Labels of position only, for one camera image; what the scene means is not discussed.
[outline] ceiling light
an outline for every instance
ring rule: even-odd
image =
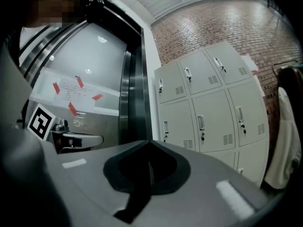
[[[99,40],[99,42],[101,42],[101,43],[107,42],[107,40],[106,40],[105,38],[102,38],[102,37],[100,37],[100,36],[98,36],[98,40]]]
[[[91,74],[91,70],[90,70],[90,69],[86,69],[85,72],[86,72],[87,74]]]

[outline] locker door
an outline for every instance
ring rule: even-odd
[[[222,86],[213,66],[202,51],[181,59],[180,64],[187,77],[190,94]]]
[[[176,62],[155,70],[157,93],[160,93],[160,103],[185,97],[186,92],[179,67]]]
[[[234,167],[235,153],[219,154],[219,155],[218,154],[212,154],[212,153],[206,153],[206,155],[217,158],[218,160],[224,162],[226,165],[230,166],[231,168]]]
[[[265,138],[267,115],[264,112],[263,99],[257,85],[249,82],[228,90],[237,115],[240,146]]]
[[[207,48],[206,52],[217,65],[226,84],[250,78],[244,60],[229,43],[214,45]]]
[[[193,103],[200,152],[235,148],[232,114],[225,91],[193,98]]]
[[[240,149],[238,172],[257,185],[263,178],[263,169],[267,160],[267,141],[260,140]]]
[[[195,150],[194,128],[188,100],[162,105],[160,118],[162,141],[167,135],[167,143]]]

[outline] white tape strip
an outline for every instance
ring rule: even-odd
[[[86,164],[86,160],[85,159],[80,159],[80,160],[76,160],[76,161],[71,161],[71,162],[66,162],[66,163],[62,163],[62,166],[67,169],[67,168],[72,168],[75,166],[81,166]]]
[[[218,182],[216,187],[239,219],[244,220],[255,213],[254,209],[241,197],[228,181]]]

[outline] black and white square marker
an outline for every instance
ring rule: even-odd
[[[38,104],[32,117],[30,118],[27,129],[40,140],[46,140],[52,128],[56,116]]]

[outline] brick wall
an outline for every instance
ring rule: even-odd
[[[241,54],[249,53],[265,92],[270,148],[279,127],[275,63],[302,61],[300,45],[281,17],[255,0],[207,0],[179,9],[152,25],[161,63],[200,47],[228,41]]]

